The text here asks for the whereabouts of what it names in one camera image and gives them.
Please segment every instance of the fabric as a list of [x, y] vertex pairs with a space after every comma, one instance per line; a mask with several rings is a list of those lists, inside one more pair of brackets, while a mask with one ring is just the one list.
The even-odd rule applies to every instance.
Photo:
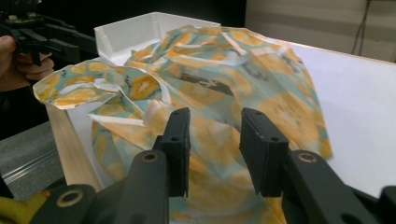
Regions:
[[96, 158], [114, 180], [151, 149], [172, 111], [191, 111], [190, 196], [170, 200], [175, 223], [285, 223], [280, 199], [254, 192], [239, 151], [241, 110], [265, 113], [290, 148], [332, 155], [312, 80], [287, 42], [244, 28], [183, 26], [124, 66], [67, 66], [35, 85], [60, 109], [90, 112]]

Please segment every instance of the hand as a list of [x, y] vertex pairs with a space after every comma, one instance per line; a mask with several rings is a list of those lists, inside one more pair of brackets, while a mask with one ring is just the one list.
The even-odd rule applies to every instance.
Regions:
[[30, 80], [40, 80], [53, 73], [49, 55], [40, 54], [41, 66], [32, 62], [28, 54], [15, 55], [17, 45], [8, 35], [0, 37], [0, 91], [12, 91], [29, 86]]

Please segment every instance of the white table surface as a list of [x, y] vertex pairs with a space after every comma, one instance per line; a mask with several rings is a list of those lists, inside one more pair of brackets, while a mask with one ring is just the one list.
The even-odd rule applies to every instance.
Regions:
[[[396, 185], [396, 64], [293, 44], [316, 87], [333, 157], [328, 163], [349, 186], [378, 197]], [[97, 104], [68, 111], [103, 187], [112, 181], [92, 154]]]

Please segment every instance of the white box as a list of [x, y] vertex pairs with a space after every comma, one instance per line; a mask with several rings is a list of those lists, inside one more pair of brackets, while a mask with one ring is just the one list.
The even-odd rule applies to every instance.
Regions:
[[123, 65], [132, 50], [159, 42], [166, 32], [184, 25], [219, 26], [219, 23], [201, 21], [161, 12], [133, 17], [94, 28], [99, 56], [107, 63]]

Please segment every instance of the white wall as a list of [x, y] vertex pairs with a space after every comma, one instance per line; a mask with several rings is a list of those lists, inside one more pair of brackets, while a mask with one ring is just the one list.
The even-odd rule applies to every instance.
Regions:
[[[351, 53], [365, 5], [366, 0], [247, 0], [246, 28]], [[372, 2], [361, 56], [396, 63], [396, 0]]]

